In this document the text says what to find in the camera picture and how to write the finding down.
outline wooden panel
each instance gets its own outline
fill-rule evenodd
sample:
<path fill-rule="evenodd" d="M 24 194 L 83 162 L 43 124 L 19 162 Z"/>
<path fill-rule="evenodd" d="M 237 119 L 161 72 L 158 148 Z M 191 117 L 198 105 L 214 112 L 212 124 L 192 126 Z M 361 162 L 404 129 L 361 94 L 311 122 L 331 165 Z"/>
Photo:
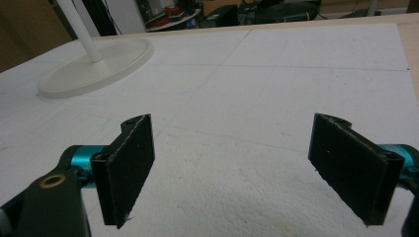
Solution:
<path fill-rule="evenodd" d="M 47 0 L 0 1 L 0 72 L 71 38 Z"/>
<path fill-rule="evenodd" d="M 407 7 L 409 0 L 378 0 L 377 9 Z M 353 12 L 367 9 L 370 0 L 322 0 L 321 13 Z"/>

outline screw hole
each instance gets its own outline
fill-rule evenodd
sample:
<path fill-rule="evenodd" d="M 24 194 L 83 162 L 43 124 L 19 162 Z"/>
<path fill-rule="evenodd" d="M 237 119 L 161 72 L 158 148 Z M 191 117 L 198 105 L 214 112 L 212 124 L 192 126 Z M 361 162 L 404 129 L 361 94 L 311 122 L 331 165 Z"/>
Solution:
<path fill-rule="evenodd" d="M 40 183 L 41 188 L 50 189 L 59 186 L 65 181 L 64 175 L 52 175 L 43 179 Z"/>

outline white styrofoam sheet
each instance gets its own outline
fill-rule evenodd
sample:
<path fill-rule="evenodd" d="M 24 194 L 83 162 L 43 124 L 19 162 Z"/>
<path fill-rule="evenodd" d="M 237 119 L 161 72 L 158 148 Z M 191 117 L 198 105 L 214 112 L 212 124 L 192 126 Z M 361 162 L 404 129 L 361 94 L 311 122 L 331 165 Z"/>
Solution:
<path fill-rule="evenodd" d="M 78 42 L 0 74 L 0 203 L 66 147 L 109 144 L 122 121 L 152 114 L 156 160 L 126 226 L 104 226 L 96 191 L 83 190 L 94 236 L 399 235 L 409 192 L 395 192 L 384 226 L 367 228 L 307 159 L 314 113 L 419 147 L 395 25 L 150 39 L 147 64 L 76 98 L 40 98 L 37 84 Z"/>

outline red object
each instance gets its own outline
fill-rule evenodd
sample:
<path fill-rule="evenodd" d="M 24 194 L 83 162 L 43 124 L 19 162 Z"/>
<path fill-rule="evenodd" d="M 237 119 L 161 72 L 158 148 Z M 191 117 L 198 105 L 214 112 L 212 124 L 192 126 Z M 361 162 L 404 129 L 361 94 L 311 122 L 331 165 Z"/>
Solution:
<path fill-rule="evenodd" d="M 176 15 L 176 14 L 181 13 L 182 9 L 176 6 L 167 6 L 167 7 L 164 7 L 163 12 L 166 13 L 166 15 L 170 16 L 170 15 Z"/>
<path fill-rule="evenodd" d="M 170 19 L 168 17 L 160 18 L 152 22 L 150 25 L 151 27 L 162 27 L 166 24 L 170 23 Z"/>

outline white round base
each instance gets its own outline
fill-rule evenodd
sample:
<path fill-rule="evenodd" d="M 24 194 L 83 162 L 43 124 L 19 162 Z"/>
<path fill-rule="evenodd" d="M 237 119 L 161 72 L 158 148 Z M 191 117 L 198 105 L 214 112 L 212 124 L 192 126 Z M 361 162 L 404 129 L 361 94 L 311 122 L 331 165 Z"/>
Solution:
<path fill-rule="evenodd" d="M 135 71 L 153 54 L 148 39 L 124 39 L 99 47 L 103 60 L 92 63 L 87 54 L 52 69 L 38 84 L 47 98 L 69 98 L 108 86 Z"/>

